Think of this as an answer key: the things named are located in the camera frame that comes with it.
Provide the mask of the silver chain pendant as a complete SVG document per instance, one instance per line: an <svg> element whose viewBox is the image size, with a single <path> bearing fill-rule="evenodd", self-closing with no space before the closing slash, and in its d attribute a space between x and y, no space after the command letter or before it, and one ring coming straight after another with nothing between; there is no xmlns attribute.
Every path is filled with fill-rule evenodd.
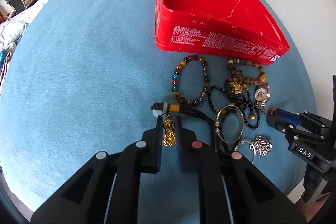
<svg viewBox="0 0 336 224"><path fill-rule="evenodd" d="M257 135L253 141L256 152L262 157L266 157L272 150L272 143L261 135Z"/></svg>

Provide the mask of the silver wrist watch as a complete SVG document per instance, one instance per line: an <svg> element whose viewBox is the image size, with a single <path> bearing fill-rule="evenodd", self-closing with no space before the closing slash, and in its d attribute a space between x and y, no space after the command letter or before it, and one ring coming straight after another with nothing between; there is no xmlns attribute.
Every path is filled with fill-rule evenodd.
<svg viewBox="0 0 336 224"><path fill-rule="evenodd" d="M258 87L254 93L257 110L260 114L266 114L266 103L271 97L269 84L263 84Z"/></svg>

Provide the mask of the thin silver ring bangle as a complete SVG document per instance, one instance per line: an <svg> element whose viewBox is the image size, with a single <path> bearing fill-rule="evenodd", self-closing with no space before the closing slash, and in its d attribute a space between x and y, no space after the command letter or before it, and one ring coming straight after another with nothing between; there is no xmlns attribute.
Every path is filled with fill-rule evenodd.
<svg viewBox="0 0 336 224"><path fill-rule="evenodd" d="M256 161L256 153L257 153L255 145L250 140L242 139L242 140L238 141L237 145L235 146L235 148L233 150L233 153L242 152L242 149L244 149L246 151L247 150L250 151L250 153L251 153L250 163L252 165L254 165L255 161Z"/></svg>

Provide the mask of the blue table cloth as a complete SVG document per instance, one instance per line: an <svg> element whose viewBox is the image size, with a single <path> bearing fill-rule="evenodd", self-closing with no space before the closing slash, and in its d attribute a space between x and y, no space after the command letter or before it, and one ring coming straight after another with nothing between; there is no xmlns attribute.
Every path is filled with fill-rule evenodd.
<svg viewBox="0 0 336 224"><path fill-rule="evenodd" d="M10 190L37 210L98 151L122 151L156 125L154 102L174 102L171 76L188 55L155 45L155 0L49 0L27 27L1 92L1 162ZM291 50L266 67L268 107L316 112L309 76ZM255 166L286 196L306 163L267 126L243 138L270 138ZM199 223L196 174L182 174L175 147L163 147L158 174L142 174L138 223Z"/></svg>

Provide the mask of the red tin box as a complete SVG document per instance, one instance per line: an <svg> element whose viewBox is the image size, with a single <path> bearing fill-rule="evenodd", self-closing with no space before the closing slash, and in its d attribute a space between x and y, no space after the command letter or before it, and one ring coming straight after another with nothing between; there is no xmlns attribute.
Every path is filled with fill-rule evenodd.
<svg viewBox="0 0 336 224"><path fill-rule="evenodd" d="M156 0L154 37L163 51L238 57L264 65L290 50L261 0Z"/></svg>

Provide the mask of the bed with white duvet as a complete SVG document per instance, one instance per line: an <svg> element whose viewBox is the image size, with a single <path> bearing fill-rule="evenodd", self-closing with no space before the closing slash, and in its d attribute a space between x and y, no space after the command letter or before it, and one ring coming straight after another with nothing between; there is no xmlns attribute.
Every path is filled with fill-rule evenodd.
<svg viewBox="0 0 336 224"><path fill-rule="evenodd" d="M38 0L36 4L15 17L1 23L1 86L19 41L43 6L49 0Z"/></svg>

